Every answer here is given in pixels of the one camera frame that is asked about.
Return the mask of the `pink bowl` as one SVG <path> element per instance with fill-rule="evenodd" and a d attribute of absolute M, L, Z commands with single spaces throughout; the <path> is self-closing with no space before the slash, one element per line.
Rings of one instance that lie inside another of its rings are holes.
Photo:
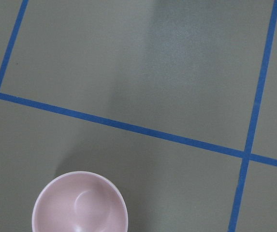
<path fill-rule="evenodd" d="M 126 232 L 129 217 L 120 191 L 110 180 L 75 171 L 44 187 L 31 224 L 34 232 Z"/>

